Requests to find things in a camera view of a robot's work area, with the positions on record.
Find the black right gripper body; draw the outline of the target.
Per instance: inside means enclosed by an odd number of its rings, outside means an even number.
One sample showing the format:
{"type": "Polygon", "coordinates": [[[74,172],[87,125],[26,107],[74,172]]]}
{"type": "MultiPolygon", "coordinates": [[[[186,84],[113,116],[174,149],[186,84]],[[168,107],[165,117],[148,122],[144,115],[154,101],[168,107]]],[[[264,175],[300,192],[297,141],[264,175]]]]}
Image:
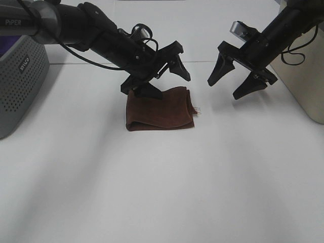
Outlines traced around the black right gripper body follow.
{"type": "Polygon", "coordinates": [[[275,75],[266,67],[278,55],[278,20],[272,20],[262,32],[258,32],[249,41],[237,48],[225,41],[219,46],[219,53],[241,64],[260,76],[266,84],[277,81],[275,75]]]}

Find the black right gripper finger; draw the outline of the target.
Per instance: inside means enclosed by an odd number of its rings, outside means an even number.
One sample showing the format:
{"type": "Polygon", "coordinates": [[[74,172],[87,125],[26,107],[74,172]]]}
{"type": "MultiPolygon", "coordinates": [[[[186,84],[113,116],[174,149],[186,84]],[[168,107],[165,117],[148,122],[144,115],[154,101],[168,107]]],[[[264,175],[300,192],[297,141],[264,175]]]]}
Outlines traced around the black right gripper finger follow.
{"type": "Polygon", "coordinates": [[[266,83],[260,78],[260,76],[254,72],[251,72],[245,81],[233,92],[235,100],[242,98],[252,92],[263,90],[266,88],[266,83]]]}
{"type": "Polygon", "coordinates": [[[213,86],[224,75],[234,70],[233,60],[221,52],[218,55],[216,65],[208,78],[209,86],[213,86]]]}

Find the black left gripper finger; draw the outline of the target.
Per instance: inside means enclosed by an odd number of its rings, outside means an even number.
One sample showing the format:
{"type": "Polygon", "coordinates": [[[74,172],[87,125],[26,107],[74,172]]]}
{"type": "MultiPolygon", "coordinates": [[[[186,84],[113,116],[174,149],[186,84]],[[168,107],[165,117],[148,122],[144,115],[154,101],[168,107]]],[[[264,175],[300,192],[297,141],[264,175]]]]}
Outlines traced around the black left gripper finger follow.
{"type": "Polygon", "coordinates": [[[141,98],[152,98],[152,99],[163,98],[162,91],[160,91],[158,88],[156,88],[150,83],[145,83],[135,88],[134,94],[136,97],[141,97],[141,98]]]}
{"type": "Polygon", "coordinates": [[[175,57],[169,62],[169,70],[171,73],[182,77],[186,81],[191,81],[190,73],[184,67],[180,56],[175,55],[175,57]]]}

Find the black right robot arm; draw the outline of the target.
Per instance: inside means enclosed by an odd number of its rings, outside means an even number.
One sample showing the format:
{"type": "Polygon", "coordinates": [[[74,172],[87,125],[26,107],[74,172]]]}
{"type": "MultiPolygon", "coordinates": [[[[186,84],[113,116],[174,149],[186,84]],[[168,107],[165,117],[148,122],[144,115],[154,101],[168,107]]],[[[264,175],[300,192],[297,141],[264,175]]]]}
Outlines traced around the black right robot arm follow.
{"type": "Polygon", "coordinates": [[[218,46],[218,59],[210,77],[209,86],[234,70],[237,62],[250,70],[245,81],[234,91],[240,99],[252,92],[263,90],[277,81],[267,66],[287,47],[311,28],[323,22],[323,1],[288,1],[286,7],[262,31],[247,26],[241,21],[233,22],[230,32],[244,41],[237,48],[225,41],[218,46]]]}

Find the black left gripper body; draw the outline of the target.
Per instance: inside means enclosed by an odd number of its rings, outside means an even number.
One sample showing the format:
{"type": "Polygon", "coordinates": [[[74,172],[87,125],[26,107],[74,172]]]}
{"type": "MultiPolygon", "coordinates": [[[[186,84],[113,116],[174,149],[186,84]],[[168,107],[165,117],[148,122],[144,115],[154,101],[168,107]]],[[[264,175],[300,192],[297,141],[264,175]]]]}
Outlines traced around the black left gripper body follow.
{"type": "Polygon", "coordinates": [[[134,41],[130,35],[118,29],[102,29],[91,27],[91,50],[125,70],[130,76],[121,84],[124,94],[134,91],[140,85],[150,83],[168,69],[169,62],[183,53],[178,41],[162,49],[152,49],[145,40],[134,41]]]}

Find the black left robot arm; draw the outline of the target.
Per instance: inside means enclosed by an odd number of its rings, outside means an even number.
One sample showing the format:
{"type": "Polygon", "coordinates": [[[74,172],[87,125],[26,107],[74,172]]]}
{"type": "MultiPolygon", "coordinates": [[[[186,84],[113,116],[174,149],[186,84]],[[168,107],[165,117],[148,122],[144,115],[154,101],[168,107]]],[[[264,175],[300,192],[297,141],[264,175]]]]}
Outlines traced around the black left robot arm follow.
{"type": "Polygon", "coordinates": [[[126,32],[89,2],[74,7],[60,1],[1,1],[1,35],[27,35],[39,44],[59,44],[76,57],[91,50],[110,61],[112,70],[129,74],[120,87],[124,94],[161,99],[162,92],[151,80],[166,70],[190,81],[179,42],[151,48],[148,26],[138,23],[126,32]]]}

